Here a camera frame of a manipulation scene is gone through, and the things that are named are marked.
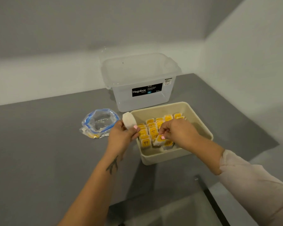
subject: beige plastic bin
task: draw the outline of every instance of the beige plastic bin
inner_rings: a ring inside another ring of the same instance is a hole
[[[185,116],[186,119],[196,127],[199,134],[210,140],[213,140],[212,133],[192,110],[191,106],[186,102],[177,102],[168,105],[138,109],[133,110],[131,113],[138,124],[145,123],[145,121],[150,118],[163,117],[166,114],[183,113],[183,116]],[[190,154],[190,152],[177,147],[177,145],[174,145],[171,150],[163,150],[162,147],[141,149],[138,139],[137,144],[139,147],[141,160],[145,165],[151,165]]]

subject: person's right arm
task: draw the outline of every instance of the person's right arm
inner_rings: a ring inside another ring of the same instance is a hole
[[[159,134],[192,152],[205,163],[259,225],[283,225],[283,182],[262,166],[251,165],[201,136],[184,119],[164,122]]]

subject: sleeve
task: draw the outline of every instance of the sleeve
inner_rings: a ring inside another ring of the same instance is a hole
[[[283,225],[283,182],[229,150],[220,159],[220,170],[220,182],[257,224]]]

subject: person's left hand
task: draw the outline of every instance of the person's left hand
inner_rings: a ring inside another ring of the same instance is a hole
[[[139,131],[140,128],[137,126],[127,130],[122,120],[117,121],[109,133],[106,154],[122,159],[129,143],[139,136]]]

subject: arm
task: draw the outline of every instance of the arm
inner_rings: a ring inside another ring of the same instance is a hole
[[[163,123],[159,134],[204,162],[259,225],[283,225],[283,182],[271,176],[262,166],[251,165],[200,136],[195,127],[184,119]]]
[[[114,125],[103,158],[58,226],[104,225],[119,163],[129,143],[139,136],[139,130],[126,130],[122,121]]]

